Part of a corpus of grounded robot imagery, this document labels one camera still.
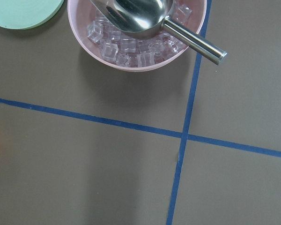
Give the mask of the metal ice scoop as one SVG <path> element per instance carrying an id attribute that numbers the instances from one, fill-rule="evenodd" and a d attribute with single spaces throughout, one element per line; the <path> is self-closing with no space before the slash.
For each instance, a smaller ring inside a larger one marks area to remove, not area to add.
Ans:
<path id="1" fill-rule="evenodd" d="M 115 27 L 134 38 L 151 38 L 165 31 L 219 65 L 226 51 L 172 18 L 172 0 L 93 0 L 92 4 Z"/>

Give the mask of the pink bowl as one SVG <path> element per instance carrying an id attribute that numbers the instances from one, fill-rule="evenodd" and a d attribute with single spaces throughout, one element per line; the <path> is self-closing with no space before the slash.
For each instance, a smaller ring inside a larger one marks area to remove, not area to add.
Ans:
<path id="1" fill-rule="evenodd" d="M 204 22 L 207 21 L 209 12 L 209 7 L 211 1 L 209 0 L 178 0 L 180 4 L 186 4 L 192 10 L 188 22 L 185 24 L 185 27 L 197 34 L 204 29 Z M 91 21 L 95 19 L 96 16 L 96 7 L 89 0 L 69 0 L 67 2 L 67 13 L 68 20 L 72 32 L 83 48 L 84 52 L 86 52 L 89 56 L 91 56 L 96 61 L 101 64 L 105 64 L 110 68 L 114 68 L 117 70 L 127 71 L 127 72 L 147 72 L 152 71 L 165 65 L 171 63 L 175 59 L 177 59 L 180 55 L 182 55 L 188 47 L 183 48 L 179 53 L 175 56 L 160 62 L 158 64 L 148 66 L 148 67 L 121 67 L 115 65 L 113 63 L 109 63 L 104 61 L 100 54 L 99 46 L 90 41 L 87 38 L 87 25 L 90 24 Z"/>

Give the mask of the clear plastic ice cubes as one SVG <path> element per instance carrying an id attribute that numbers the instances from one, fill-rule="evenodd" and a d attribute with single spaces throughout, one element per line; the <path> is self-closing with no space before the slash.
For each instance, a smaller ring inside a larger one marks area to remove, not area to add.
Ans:
<path id="1" fill-rule="evenodd" d="M 185 43 L 167 32 L 150 39 L 130 37 L 99 10 L 96 10 L 95 20 L 87 26 L 87 38 L 98 47 L 104 61 L 127 68 L 157 65 L 187 48 Z"/>

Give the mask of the mint green plate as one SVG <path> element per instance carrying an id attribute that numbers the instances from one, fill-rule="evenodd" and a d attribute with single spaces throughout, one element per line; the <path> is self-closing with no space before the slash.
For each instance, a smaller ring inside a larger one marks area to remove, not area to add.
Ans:
<path id="1" fill-rule="evenodd" d="M 26 30 L 50 20 L 61 8 L 62 0 L 0 0 L 0 27 Z"/>

